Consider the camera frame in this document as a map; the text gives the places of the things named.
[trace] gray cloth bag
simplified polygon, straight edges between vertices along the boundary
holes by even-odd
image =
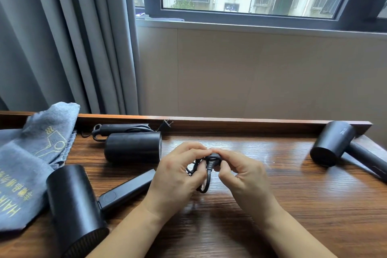
[[[65,163],[79,108],[59,102],[0,130],[0,232],[22,230],[47,205],[46,179]]]

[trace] gray curtain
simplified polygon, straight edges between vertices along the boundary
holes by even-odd
[[[133,0],[0,0],[0,109],[138,114]]]

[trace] hand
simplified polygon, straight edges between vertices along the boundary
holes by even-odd
[[[167,222],[184,208],[192,193],[206,179],[206,163],[201,162],[192,176],[186,172],[188,164],[212,153],[198,142],[184,142],[160,160],[148,193],[141,203],[147,211]]]
[[[220,180],[230,189],[239,207],[263,226],[281,208],[271,191],[263,163],[238,152],[216,148],[212,152],[223,159],[220,168],[216,167]]]

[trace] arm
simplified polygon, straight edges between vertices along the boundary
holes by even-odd
[[[207,177],[205,163],[192,176],[185,168],[211,153],[200,143],[185,142],[162,158],[141,204],[87,258],[143,258],[163,225],[186,206]]]
[[[279,257],[336,257],[278,204],[263,163],[232,151],[213,152],[224,159],[217,168],[220,180],[262,229]]]

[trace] left hand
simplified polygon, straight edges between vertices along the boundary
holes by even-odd
[[[183,209],[192,193],[206,179],[205,162],[201,162],[192,176],[186,172],[188,164],[212,153],[199,142],[184,142],[160,160],[148,193],[140,206],[167,222]]]

